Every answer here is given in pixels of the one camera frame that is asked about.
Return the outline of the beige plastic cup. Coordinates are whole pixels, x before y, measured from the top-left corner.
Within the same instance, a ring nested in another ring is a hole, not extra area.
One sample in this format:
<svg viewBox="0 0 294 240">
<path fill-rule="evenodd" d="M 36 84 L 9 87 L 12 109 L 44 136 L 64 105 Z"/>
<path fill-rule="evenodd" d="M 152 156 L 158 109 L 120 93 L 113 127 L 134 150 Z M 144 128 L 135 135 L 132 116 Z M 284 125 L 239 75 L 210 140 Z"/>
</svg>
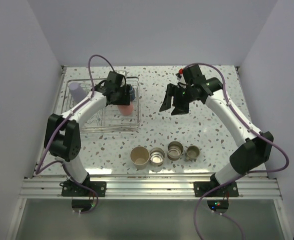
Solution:
<svg viewBox="0 0 294 240">
<path fill-rule="evenodd" d="M 143 146 L 137 146 L 130 152 L 131 162 L 137 170 L 143 170 L 149 164 L 150 154 L 148 149 Z"/>
</svg>

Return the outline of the pink plastic cup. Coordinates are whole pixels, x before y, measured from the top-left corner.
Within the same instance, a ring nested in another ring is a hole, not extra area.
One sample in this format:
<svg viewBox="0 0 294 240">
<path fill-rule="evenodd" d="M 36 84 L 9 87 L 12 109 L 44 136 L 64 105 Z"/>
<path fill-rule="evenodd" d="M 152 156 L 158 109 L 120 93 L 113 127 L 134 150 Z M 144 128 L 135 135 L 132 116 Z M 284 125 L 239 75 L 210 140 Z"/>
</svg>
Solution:
<svg viewBox="0 0 294 240">
<path fill-rule="evenodd" d="M 129 105 L 118 105 L 118 110 L 123 116 L 129 116 L 133 112 L 134 106 L 132 103 Z"/>
</svg>

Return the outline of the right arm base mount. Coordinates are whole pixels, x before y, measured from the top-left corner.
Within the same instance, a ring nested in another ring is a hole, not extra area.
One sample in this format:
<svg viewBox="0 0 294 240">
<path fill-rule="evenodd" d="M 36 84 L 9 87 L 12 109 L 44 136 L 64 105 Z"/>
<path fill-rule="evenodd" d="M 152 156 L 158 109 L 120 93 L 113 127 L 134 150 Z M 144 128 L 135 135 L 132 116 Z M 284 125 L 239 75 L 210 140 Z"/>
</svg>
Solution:
<svg viewBox="0 0 294 240">
<path fill-rule="evenodd" d="M 229 184 L 219 185 L 215 181 L 195 181 L 193 183 L 194 194 L 196 197 L 238 197 L 238 187 L 235 181 Z"/>
</svg>

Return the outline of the dark blue ceramic mug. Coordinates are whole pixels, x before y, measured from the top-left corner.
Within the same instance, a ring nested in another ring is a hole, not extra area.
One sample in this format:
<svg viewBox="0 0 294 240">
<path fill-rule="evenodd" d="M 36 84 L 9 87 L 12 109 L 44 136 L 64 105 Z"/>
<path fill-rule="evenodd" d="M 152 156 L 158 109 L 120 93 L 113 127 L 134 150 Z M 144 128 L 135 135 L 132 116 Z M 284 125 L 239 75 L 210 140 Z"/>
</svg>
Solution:
<svg viewBox="0 0 294 240">
<path fill-rule="evenodd" d="M 129 87 L 130 87 L 130 90 L 129 90 L 130 101 L 133 102 L 136 98 L 135 89 L 132 87 L 132 85 L 129 85 Z"/>
</svg>

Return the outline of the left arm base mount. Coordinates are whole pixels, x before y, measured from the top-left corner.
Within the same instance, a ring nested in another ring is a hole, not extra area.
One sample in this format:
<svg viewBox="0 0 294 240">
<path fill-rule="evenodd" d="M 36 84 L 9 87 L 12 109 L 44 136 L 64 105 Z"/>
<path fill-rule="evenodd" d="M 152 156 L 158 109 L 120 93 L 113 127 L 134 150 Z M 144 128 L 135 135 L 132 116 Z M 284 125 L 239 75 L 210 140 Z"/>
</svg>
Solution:
<svg viewBox="0 0 294 240">
<path fill-rule="evenodd" d="M 86 179 L 83 183 L 76 184 L 71 180 L 61 182 L 61 196 L 63 197 L 104 197 L 107 189 L 105 181 L 91 181 Z"/>
</svg>

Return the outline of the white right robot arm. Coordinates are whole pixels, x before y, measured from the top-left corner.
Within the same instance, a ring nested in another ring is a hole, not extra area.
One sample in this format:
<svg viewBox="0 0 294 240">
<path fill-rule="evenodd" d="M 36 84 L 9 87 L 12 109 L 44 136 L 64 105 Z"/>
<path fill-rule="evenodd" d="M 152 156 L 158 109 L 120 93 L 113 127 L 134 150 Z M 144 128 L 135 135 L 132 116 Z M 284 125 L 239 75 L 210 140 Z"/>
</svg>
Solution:
<svg viewBox="0 0 294 240">
<path fill-rule="evenodd" d="M 189 113 L 191 102 L 201 101 L 218 116 L 237 146 L 229 157 L 229 163 L 210 178 L 210 192 L 214 196 L 221 196 L 227 191 L 227 182 L 234 181 L 269 159 L 273 136 L 251 124 L 234 106 L 222 79 L 207 79 L 196 64 L 186 66 L 180 74 L 177 84 L 167 85 L 160 111 L 174 107 L 173 116 L 184 115 Z"/>
</svg>

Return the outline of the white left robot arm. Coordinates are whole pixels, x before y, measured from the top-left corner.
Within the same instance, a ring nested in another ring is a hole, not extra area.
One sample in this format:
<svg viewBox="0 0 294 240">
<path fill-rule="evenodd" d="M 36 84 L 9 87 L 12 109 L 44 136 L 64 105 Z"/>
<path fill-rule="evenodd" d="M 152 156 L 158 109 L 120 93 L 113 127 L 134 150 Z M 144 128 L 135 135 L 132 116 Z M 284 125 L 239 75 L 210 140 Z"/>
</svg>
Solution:
<svg viewBox="0 0 294 240">
<path fill-rule="evenodd" d="M 91 185 L 86 178 L 88 172 L 79 157 L 81 150 L 80 130 L 98 111 L 109 105 L 128 106 L 130 104 L 130 86 L 126 76 L 115 71 L 109 72 L 106 79 L 93 84 L 88 94 L 73 108 L 57 115 L 51 114 L 47 121 L 44 152 L 36 169 L 39 174 L 50 165 L 42 166 L 48 153 L 61 163 L 65 173 L 73 184 L 73 191 L 86 196 Z"/>
</svg>

